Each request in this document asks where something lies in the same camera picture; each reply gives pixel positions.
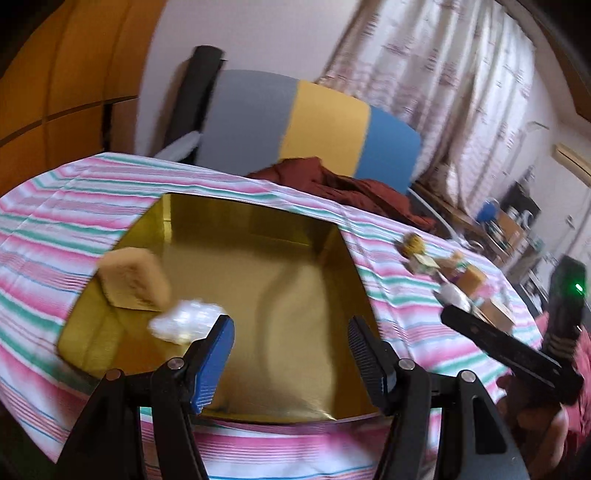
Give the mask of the person's right hand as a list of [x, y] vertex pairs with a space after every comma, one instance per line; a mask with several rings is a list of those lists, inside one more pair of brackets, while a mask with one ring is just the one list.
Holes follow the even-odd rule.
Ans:
[[528, 406], [518, 410], [515, 406], [521, 387], [513, 375], [497, 379], [496, 385], [506, 395], [497, 402], [497, 408], [510, 427], [518, 427], [522, 440], [515, 438], [531, 479], [548, 477], [562, 460], [567, 439], [569, 418], [561, 404]]

